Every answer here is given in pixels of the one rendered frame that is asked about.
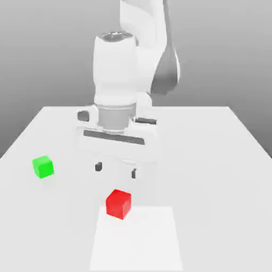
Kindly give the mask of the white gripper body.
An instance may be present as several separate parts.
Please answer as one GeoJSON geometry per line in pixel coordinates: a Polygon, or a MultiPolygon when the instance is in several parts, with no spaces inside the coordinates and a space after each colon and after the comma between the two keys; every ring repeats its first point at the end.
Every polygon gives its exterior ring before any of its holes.
{"type": "Polygon", "coordinates": [[[131,126],[122,135],[77,126],[75,144],[94,154],[118,157],[135,163],[155,162],[159,158],[159,136],[154,126],[131,126]]]}

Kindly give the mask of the small red cube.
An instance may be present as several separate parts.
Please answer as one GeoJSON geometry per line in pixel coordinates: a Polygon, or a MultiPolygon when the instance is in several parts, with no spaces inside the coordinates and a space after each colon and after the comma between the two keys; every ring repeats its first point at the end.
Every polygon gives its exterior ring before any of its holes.
{"type": "Polygon", "coordinates": [[[106,199],[106,214],[123,220],[131,210],[131,194],[113,190],[106,199]]]}

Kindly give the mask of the small green cube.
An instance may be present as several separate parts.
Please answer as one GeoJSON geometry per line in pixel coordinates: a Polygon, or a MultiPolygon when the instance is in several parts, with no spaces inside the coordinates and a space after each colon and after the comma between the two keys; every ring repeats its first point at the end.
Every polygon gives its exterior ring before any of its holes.
{"type": "Polygon", "coordinates": [[[40,179],[54,174],[53,162],[48,156],[33,159],[32,165],[36,176],[40,179]]]}

